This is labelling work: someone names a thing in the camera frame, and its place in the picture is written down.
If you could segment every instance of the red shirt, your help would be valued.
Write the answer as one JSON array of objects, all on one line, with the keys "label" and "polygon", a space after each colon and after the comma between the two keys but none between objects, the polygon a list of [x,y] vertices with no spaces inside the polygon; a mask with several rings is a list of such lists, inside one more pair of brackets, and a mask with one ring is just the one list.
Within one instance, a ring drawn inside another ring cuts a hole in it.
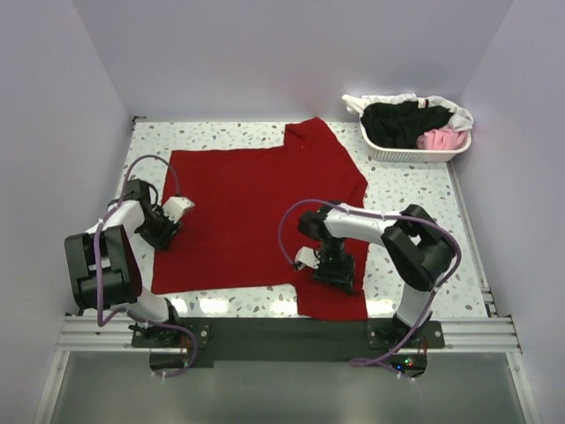
[{"label": "red shirt", "polygon": [[[363,207],[366,180],[328,126],[319,118],[286,125],[278,148],[174,151],[183,195],[195,207],[167,252],[155,252],[152,291],[192,290],[293,284],[298,312],[327,320],[366,319],[362,291],[367,244],[348,240],[356,260],[355,287],[347,295],[312,279],[312,271],[294,271],[277,243],[277,227],[297,201],[314,198]],[[166,179],[163,199],[175,191]],[[302,246],[317,244],[298,232],[297,208],[283,230],[293,257]]]}]

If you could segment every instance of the white wall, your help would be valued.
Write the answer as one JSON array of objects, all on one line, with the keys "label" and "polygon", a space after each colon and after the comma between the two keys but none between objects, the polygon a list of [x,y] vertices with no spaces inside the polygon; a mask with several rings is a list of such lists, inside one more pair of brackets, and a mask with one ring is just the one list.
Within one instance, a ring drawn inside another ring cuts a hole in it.
[{"label": "white wall", "polygon": [[457,163],[496,304],[512,313],[546,424],[565,420],[565,3],[516,0],[463,103]]},{"label": "white wall", "polygon": [[67,307],[63,241],[116,186],[128,114],[70,0],[0,3],[0,421],[35,408]]},{"label": "white wall", "polygon": [[74,0],[135,115],[348,118],[340,97],[456,99],[512,0]]}]

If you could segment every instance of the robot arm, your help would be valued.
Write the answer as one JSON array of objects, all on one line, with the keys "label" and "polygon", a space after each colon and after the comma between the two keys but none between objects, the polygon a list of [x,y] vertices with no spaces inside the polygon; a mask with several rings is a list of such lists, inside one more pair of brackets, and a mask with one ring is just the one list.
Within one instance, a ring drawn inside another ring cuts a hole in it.
[{"label": "robot arm", "polygon": [[[143,287],[129,239],[140,236],[155,249],[164,250],[181,226],[180,219],[194,204],[185,197],[170,197],[161,207],[151,203],[149,184],[135,179],[126,183],[120,207],[102,228],[101,260],[104,309],[125,310],[143,321],[177,320],[168,300]],[[73,297],[83,309],[96,308],[94,234],[98,225],[64,241]]]},{"label": "robot arm", "polygon": [[417,205],[399,213],[372,213],[336,203],[338,208],[324,206],[307,211],[299,219],[298,230],[308,238],[319,241],[320,249],[303,247],[298,251],[295,265],[313,269],[313,278],[331,284],[344,292],[353,293],[354,258],[345,251],[345,239],[359,239],[387,249],[395,267],[405,282],[403,297],[395,314],[397,327],[403,332],[411,328],[429,300],[441,275],[455,257],[451,245],[440,232],[412,221],[384,221],[374,216],[406,216],[434,220]]}]

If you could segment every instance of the speckled white surface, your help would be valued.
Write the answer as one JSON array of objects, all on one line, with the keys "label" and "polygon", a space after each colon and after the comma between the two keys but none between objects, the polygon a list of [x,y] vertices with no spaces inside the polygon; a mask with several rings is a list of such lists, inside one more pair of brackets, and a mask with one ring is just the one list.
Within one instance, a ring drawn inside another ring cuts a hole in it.
[{"label": "speckled white surface", "polygon": [[[422,205],[451,231],[463,249],[457,274],[443,286],[433,303],[435,317],[486,317],[480,280],[471,258],[463,221],[444,163],[378,163],[371,160],[358,124],[328,123],[338,140],[365,175],[369,186],[365,207],[395,210],[410,203]],[[284,123],[279,122],[138,122],[124,165],[136,157],[157,154],[169,159],[172,150],[271,148],[283,143]],[[139,163],[133,176],[143,178],[162,190],[166,167],[154,160]],[[190,193],[183,193],[190,198]],[[151,287],[154,252],[139,236],[132,239],[144,285]],[[371,246],[365,272],[367,310],[372,317],[392,316],[403,282],[384,249]],[[167,295],[182,316],[298,316],[296,293],[291,285],[190,291]]]}]

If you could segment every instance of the laundry basket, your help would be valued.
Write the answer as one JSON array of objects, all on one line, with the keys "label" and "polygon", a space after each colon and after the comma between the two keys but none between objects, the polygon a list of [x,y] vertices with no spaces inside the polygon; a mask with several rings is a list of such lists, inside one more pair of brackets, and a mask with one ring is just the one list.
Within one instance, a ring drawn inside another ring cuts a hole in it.
[{"label": "laundry basket", "polygon": [[448,162],[471,145],[471,131],[467,131],[467,140],[462,148],[457,150],[419,150],[415,148],[380,148],[373,144],[367,137],[365,127],[361,123],[363,139],[369,146],[371,157],[375,161],[384,162]]}]

